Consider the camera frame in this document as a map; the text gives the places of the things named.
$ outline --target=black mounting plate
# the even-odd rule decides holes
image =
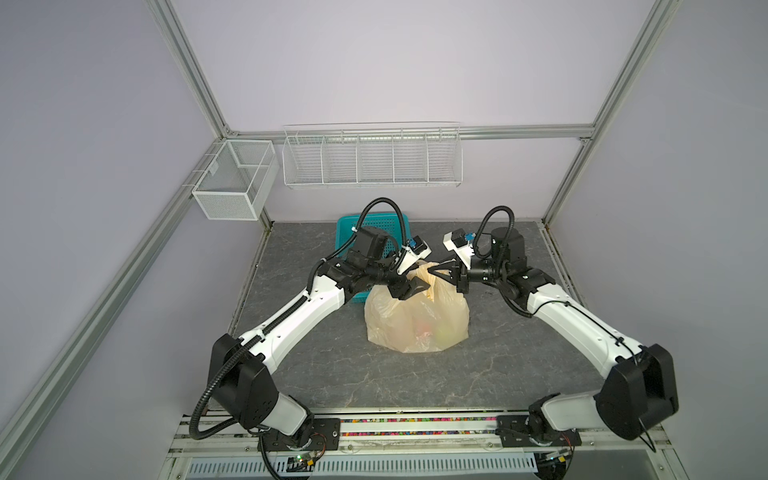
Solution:
[[[525,421],[528,419],[527,414],[520,415],[499,415],[496,417],[497,428],[500,429],[498,436],[502,438],[502,447],[538,447],[531,441],[528,435],[524,433],[517,433],[515,430],[523,429]],[[578,447],[581,445],[581,436],[578,432],[572,430],[566,430],[562,432],[562,435],[567,436],[571,441],[571,446]],[[568,446],[568,443],[561,437],[554,440],[551,446],[561,447]]]
[[[326,451],[339,449],[339,438],[341,437],[340,419],[315,419],[312,427],[312,433],[321,433],[326,437]],[[278,430],[271,429],[264,434],[264,447],[268,452],[295,452],[288,448],[286,440],[290,437],[283,435]],[[322,450],[323,437],[319,435],[310,436],[311,443],[302,451]]]

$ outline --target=metal bracket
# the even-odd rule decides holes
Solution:
[[[326,451],[339,449],[339,437],[341,436],[341,419],[315,419],[310,436],[310,444],[301,450],[322,450],[323,437],[314,435],[319,433],[325,436]],[[264,447],[268,452],[290,452],[288,448],[288,436],[272,429],[264,434]]]
[[[502,439],[502,447],[540,447],[538,443],[531,440],[531,437],[524,433],[528,430],[528,415],[499,415],[496,417],[496,423],[498,426],[498,436]],[[562,437],[567,437],[570,444]],[[554,447],[573,446],[577,447],[581,445],[581,436],[578,432],[572,430],[566,430],[561,432],[561,437],[554,440],[550,445]]]
[[[233,138],[240,135],[240,132],[232,130],[229,124],[224,124],[224,133],[227,134],[227,138]]]

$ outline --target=black cable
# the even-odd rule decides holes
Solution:
[[[250,433],[254,437],[260,437],[260,436],[264,435],[265,433],[267,433],[270,430],[270,427],[265,427],[263,425],[257,425],[256,428],[258,430],[256,430],[255,432],[252,429],[251,430],[246,430],[246,432]]]
[[[203,392],[203,395],[200,396],[200,399],[197,401],[197,405],[194,407],[194,411],[192,411],[192,416],[190,418],[190,437],[194,440],[202,440],[207,439],[211,435],[215,435],[218,432],[221,432],[226,427],[234,425],[237,423],[237,420],[233,417],[228,420],[224,420],[223,422],[219,423],[218,425],[215,425],[208,430],[203,430],[202,432],[199,430],[200,428],[200,417],[203,416],[203,411],[205,410],[205,407],[208,406],[208,402],[210,401],[210,397],[213,395],[214,390],[219,386],[219,382],[221,382],[221,379],[224,378],[224,376],[227,375],[227,373],[230,372],[232,368],[240,361],[240,359],[243,358],[243,355],[245,355],[245,352],[247,352],[252,346],[256,345],[261,340],[261,337],[256,335],[252,339],[250,339],[245,345],[241,346],[235,353],[232,354],[229,360],[227,360],[219,369],[218,372],[216,372],[216,375],[211,379],[210,382],[208,382],[208,385],[205,388],[205,391]]]
[[[387,241],[392,242],[392,250],[397,251],[397,247],[399,247],[399,245],[397,244],[397,239],[392,235],[387,235],[386,239]]]
[[[407,245],[408,238],[406,238],[406,221],[402,216],[402,211],[400,211],[400,207],[397,206],[394,200],[391,200],[387,197],[379,197],[374,200],[371,200],[370,203],[366,205],[365,208],[362,209],[362,212],[360,213],[360,217],[357,219],[357,225],[356,230],[359,230],[360,227],[362,227],[362,222],[365,220],[366,215],[368,215],[368,212],[377,204],[389,204],[397,214],[397,220],[400,223],[400,239],[402,240],[402,245]]]
[[[656,453],[656,444],[654,443],[653,439],[650,437],[650,433],[645,429],[645,424],[643,423],[642,419],[637,419],[638,422],[640,422],[640,427],[643,429],[643,432],[645,432],[645,436],[648,437],[648,441],[646,442],[642,435],[640,435],[640,440],[643,441],[645,445],[648,445],[648,448],[653,452]]]
[[[275,327],[280,325],[281,322],[283,322],[300,306],[302,306],[306,300],[306,296],[301,296],[296,302],[293,303],[293,305],[289,306],[285,312],[281,313],[275,320],[272,321],[272,323],[264,328],[264,335],[271,332],[273,329],[275,329]],[[209,428],[208,430],[204,430],[202,432],[199,430],[200,418],[203,416],[205,407],[208,406],[208,402],[210,401],[210,397],[213,395],[214,390],[219,386],[219,382],[221,382],[227,373],[229,373],[234,368],[234,366],[237,365],[245,353],[259,341],[261,341],[261,337],[258,335],[248,340],[245,345],[241,346],[235,351],[235,353],[232,354],[230,359],[221,366],[219,371],[216,372],[216,375],[214,375],[214,377],[208,382],[208,385],[206,386],[203,395],[201,395],[200,399],[197,401],[197,405],[195,405],[194,411],[192,411],[192,416],[190,418],[190,437],[192,437],[192,439],[207,439],[211,435],[215,435],[218,432],[224,430],[226,427],[235,425],[237,423],[237,420],[233,417],[231,419],[224,420],[223,422]]]
[[[283,477],[281,477],[280,474],[277,473],[275,468],[272,466],[272,462],[270,462],[270,460],[266,456],[266,445],[264,445],[263,436],[259,437],[259,450],[261,450],[261,459],[264,462],[264,467],[270,473],[270,476],[274,478],[274,480],[283,480]]]
[[[511,309],[513,309],[518,315],[524,316],[525,318],[531,318],[533,317],[533,313],[527,312],[526,310],[523,310],[517,303],[513,302],[509,298],[507,298],[506,295],[502,294],[502,299],[504,300],[504,303],[507,304],[507,306]]]
[[[317,270],[327,261],[332,260],[336,257],[336,255],[339,255],[344,250],[349,248],[350,245],[352,245],[352,242],[355,241],[355,238],[357,237],[357,230],[360,230],[362,227],[362,222],[366,219],[366,216],[368,215],[368,212],[377,204],[389,204],[392,206],[392,208],[395,210],[395,213],[397,214],[397,220],[400,224],[400,240],[402,241],[402,246],[404,247],[407,243],[406,238],[406,220],[402,215],[402,211],[400,210],[400,207],[397,206],[394,200],[391,200],[387,197],[379,197],[374,200],[371,200],[365,208],[362,209],[362,212],[360,212],[360,216],[357,218],[357,224],[355,225],[355,228],[352,232],[352,236],[347,239],[344,244],[335,249],[330,255],[327,255],[325,258],[320,259],[317,263],[315,263],[315,266],[312,267],[312,270],[310,271],[310,277],[306,281],[306,291],[308,294],[312,294],[312,287],[315,284],[315,275],[317,274]],[[400,265],[402,264],[403,260],[405,259],[405,255],[400,255],[395,266],[394,270],[397,270],[400,268]]]
[[[568,474],[568,470],[571,469],[571,463],[574,462],[574,453],[576,453],[576,448],[573,445],[571,445],[571,441],[568,440],[567,436],[563,435],[563,437],[565,438],[565,441],[568,443],[568,446],[571,447],[571,459],[568,460],[568,464],[565,466],[565,472],[563,472],[563,477],[565,477]]]
[[[586,314],[586,312],[585,312],[585,311],[583,311],[582,309],[578,308],[578,307],[577,307],[577,306],[575,306],[573,303],[571,303],[571,302],[568,302],[567,300],[547,300],[546,302],[544,302],[544,303],[542,303],[541,305],[539,305],[539,306],[536,308],[536,310],[535,310],[535,311],[534,311],[534,312],[531,314],[531,316],[533,316],[533,315],[536,315],[536,313],[538,313],[538,311],[539,311],[539,310],[541,310],[541,308],[542,308],[544,305],[547,305],[548,303],[562,303],[563,305],[565,305],[565,306],[569,306],[569,307],[571,307],[572,309],[574,309],[574,310],[576,310],[577,312],[579,312],[581,315],[583,315],[583,316],[587,317],[587,318],[588,318],[588,319],[589,319],[589,320],[590,320],[592,323],[594,323],[595,325],[599,326],[599,327],[600,327],[600,328],[601,328],[601,329],[602,329],[604,332],[606,332],[608,335],[610,335],[610,336],[611,336],[611,338],[613,338],[614,340],[616,340],[616,345],[622,345],[622,346],[623,346],[625,349],[627,349],[627,350],[629,351],[630,355],[631,355],[631,358],[634,360],[634,363],[635,363],[635,365],[637,365],[637,357],[635,357],[635,356],[634,356],[634,352],[632,351],[632,349],[631,349],[631,348],[629,348],[629,347],[627,346],[627,344],[626,344],[626,343],[624,343],[624,337],[618,337],[618,336],[615,336],[615,335],[614,335],[613,333],[611,333],[611,332],[610,332],[608,329],[606,329],[604,326],[602,326],[602,325],[601,325],[601,324],[600,324],[600,323],[599,323],[597,320],[595,320],[594,318],[592,318],[591,316],[589,316],[588,314]]]
[[[289,306],[288,309],[285,312],[282,312],[280,316],[278,316],[276,319],[272,320],[272,322],[264,327],[264,335],[268,335],[272,330],[276,329],[278,325],[280,325],[286,318],[293,315],[293,312],[297,311],[300,306],[304,304],[309,299],[309,297],[302,295],[299,297],[299,299],[296,302],[293,302],[293,305]]]
[[[488,252],[486,253],[480,253],[480,249],[478,248],[478,241],[480,240],[480,236],[483,234],[483,230],[485,229],[485,225],[488,223],[488,221],[493,217],[493,214],[497,212],[506,212],[507,216],[509,216],[509,222],[507,223],[507,233],[505,235],[505,239],[502,242],[502,249],[505,246],[505,244],[509,241],[509,237],[512,234],[512,228],[515,227],[515,212],[511,210],[511,208],[505,206],[505,205],[499,205],[498,207],[493,207],[488,211],[488,213],[485,214],[482,221],[480,222],[480,228],[478,228],[477,233],[475,234],[475,239],[472,241],[472,250],[476,257],[478,258],[488,258],[488,256],[491,254],[492,249],[488,249]]]

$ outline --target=wire mesh basket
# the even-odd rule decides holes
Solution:
[[[286,133],[283,173],[291,188],[457,186],[457,127]]]
[[[192,194],[212,220],[258,220],[279,169],[271,141],[227,140]]]

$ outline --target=ventilated metal panel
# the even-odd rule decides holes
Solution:
[[[288,455],[270,455],[277,473],[284,477],[306,476],[286,473]],[[462,475],[483,473],[537,472],[532,453],[457,453],[434,455],[327,455],[312,472],[313,477],[335,478],[344,475]],[[253,478],[268,477],[258,458],[196,458],[187,478]]]
[[[291,188],[455,186],[462,144],[457,127],[288,134],[283,171]]]

